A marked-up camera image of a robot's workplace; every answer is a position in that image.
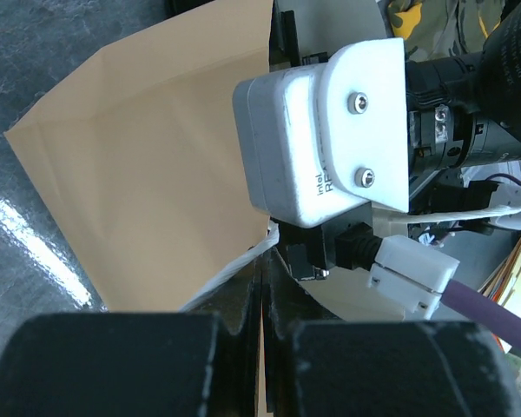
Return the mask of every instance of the manila envelope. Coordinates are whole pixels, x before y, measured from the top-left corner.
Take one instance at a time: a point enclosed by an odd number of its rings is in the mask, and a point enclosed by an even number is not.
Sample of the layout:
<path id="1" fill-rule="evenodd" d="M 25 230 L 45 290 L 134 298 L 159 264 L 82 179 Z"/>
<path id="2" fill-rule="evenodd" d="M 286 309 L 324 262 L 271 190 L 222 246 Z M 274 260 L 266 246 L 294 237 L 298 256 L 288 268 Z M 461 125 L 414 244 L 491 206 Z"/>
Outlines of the manila envelope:
<path id="1" fill-rule="evenodd" d="M 176 310 L 261 241 L 234 125 L 272 0 L 216 0 L 95 53 L 6 133 L 107 307 Z"/>

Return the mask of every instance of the purple cable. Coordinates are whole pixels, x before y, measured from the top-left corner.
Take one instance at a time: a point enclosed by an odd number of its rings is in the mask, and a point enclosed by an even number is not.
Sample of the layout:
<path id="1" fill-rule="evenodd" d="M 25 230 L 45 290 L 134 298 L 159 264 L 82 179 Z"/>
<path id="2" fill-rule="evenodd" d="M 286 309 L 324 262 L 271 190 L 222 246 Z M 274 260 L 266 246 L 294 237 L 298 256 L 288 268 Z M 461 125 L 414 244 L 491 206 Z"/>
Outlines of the purple cable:
<path id="1" fill-rule="evenodd" d="M 448 282 L 441 301 L 521 351 L 521 318 L 512 312 L 454 280 Z"/>

